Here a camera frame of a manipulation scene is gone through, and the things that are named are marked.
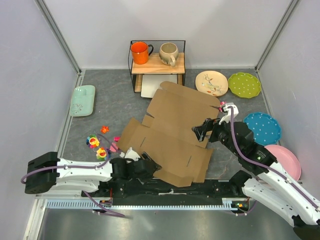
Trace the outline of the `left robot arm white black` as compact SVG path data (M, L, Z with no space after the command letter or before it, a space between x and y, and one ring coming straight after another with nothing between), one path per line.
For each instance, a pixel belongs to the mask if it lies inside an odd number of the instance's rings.
M20 182L24 192L31 195L83 191L104 197L110 191L111 180L137 179L145 183L161 169L145 152L135 159L115 157L88 162L59 158L57 152L50 151L28 162L27 173Z

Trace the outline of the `brown cardboard box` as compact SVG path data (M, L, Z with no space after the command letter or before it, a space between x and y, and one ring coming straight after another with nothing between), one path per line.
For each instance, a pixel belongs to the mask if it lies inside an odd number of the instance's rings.
M176 187L205 180L213 149L198 141L192 127L215 119L220 101L215 96L164 81L156 90L142 121L131 118L117 146L147 153L161 166L153 175Z

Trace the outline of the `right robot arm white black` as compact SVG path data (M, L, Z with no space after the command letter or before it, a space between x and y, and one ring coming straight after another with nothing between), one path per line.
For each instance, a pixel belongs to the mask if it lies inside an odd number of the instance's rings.
M192 127L199 142L210 132L209 142L220 142L238 158L249 176L229 184L235 197L245 194L277 213L292 226L301 240L320 238L320 201L294 180L277 158L254 141L253 132L240 121L220 122L207 118L202 125Z

